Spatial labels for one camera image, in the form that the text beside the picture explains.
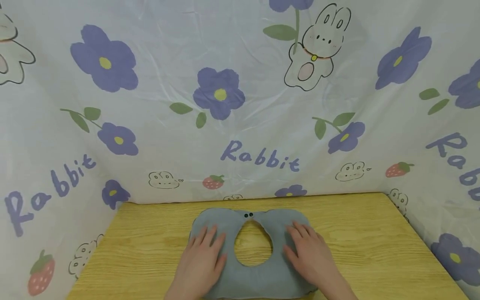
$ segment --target left hand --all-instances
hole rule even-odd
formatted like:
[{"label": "left hand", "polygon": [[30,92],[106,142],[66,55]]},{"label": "left hand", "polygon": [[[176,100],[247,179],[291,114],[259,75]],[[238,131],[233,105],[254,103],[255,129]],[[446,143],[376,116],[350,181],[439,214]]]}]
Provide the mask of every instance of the left hand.
[{"label": "left hand", "polygon": [[225,233],[214,241],[216,225],[207,232],[207,226],[193,237],[183,252],[173,282],[165,300],[198,300],[203,297],[220,278],[227,255],[218,257],[225,241]]}]

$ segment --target neck pillow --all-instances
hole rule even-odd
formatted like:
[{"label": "neck pillow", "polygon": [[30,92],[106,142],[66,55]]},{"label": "neck pillow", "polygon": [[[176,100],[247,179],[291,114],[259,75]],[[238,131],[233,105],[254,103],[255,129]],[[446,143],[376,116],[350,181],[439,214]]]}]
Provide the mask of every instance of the neck pillow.
[{"label": "neck pillow", "polygon": [[[241,264],[234,251],[237,235],[246,221],[258,222],[270,236],[273,244],[272,255],[260,265],[248,267]],[[190,237],[197,236],[203,226],[210,229],[217,224],[217,233],[226,233],[225,243],[220,254],[227,254],[227,262],[222,275],[204,299],[295,299],[316,291],[293,268],[283,255],[283,245],[287,244],[295,252],[295,244],[285,225],[293,221],[308,225],[307,218],[291,209],[273,209],[266,212],[248,212],[227,208],[209,208],[199,214],[192,224]]]}]

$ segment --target flower stem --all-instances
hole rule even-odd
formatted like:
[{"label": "flower stem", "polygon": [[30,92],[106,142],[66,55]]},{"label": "flower stem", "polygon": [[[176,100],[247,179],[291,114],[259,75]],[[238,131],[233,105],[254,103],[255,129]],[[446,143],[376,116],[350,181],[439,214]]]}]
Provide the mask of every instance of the flower stem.
[{"label": "flower stem", "polygon": [[61,110],[61,111],[72,112],[72,113],[74,113],[74,114],[78,114],[78,115],[82,116],[85,120],[92,122],[95,126],[97,126],[98,128],[102,129],[102,126],[98,125],[97,123],[93,122],[92,120],[87,119],[86,116],[82,115],[82,114],[79,113],[79,112],[76,112],[76,111],[73,111],[73,110],[69,110],[69,109],[65,109],[65,108],[60,108],[60,110]]},{"label": "flower stem", "polygon": [[298,9],[295,9],[295,26],[295,29],[297,31],[297,37],[295,38],[295,44],[293,45],[293,54],[295,54],[295,51],[297,51],[297,44],[300,34],[300,11]]},{"label": "flower stem", "polygon": [[317,118],[317,117],[312,117],[312,119],[314,120],[322,120],[323,122],[327,123],[327,124],[330,124],[333,128],[337,129],[339,133],[342,133],[342,130],[340,128],[338,128],[337,126],[335,126],[332,122],[330,121],[327,121],[325,119],[321,119],[321,118]]}]

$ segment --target white backdrop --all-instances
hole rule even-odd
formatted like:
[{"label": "white backdrop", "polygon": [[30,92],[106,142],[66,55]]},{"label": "white backdrop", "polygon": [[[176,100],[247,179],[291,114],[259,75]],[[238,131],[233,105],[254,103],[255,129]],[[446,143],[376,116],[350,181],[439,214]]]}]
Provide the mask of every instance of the white backdrop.
[{"label": "white backdrop", "polygon": [[1,1],[2,299],[65,298],[125,201],[371,191],[480,299],[480,3],[41,2]]}]

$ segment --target strawberry illustration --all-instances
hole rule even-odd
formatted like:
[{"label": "strawberry illustration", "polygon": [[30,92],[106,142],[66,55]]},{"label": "strawberry illustration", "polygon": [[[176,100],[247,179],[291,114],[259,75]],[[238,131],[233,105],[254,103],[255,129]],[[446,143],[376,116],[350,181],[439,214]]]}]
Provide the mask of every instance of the strawberry illustration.
[{"label": "strawberry illustration", "polygon": [[45,291],[52,281],[55,271],[55,261],[51,254],[45,255],[45,250],[40,253],[40,258],[35,262],[30,270],[30,279],[28,280],[28,293],[30,296],[36,296]]},{"label": "strawberry illustration", "polygon": [[408,164],[401,161],[398,164],[394,164],[391,167],[389,167],[385,172],[385,176],[387,176],[387,178],[403,176],[408,172],[410,172],[410,167],[413,167],[413,166],[414,164]]},{"label": "strawberry illustration", "polygon": [[207,177],[203,181],[204,187],[208,188],[209,190],[216,190],[218,188],[221,188],[223,183],[225,182],[222,179],[223,175],[217,176],[217,175],[210,175],[210,177]]}]

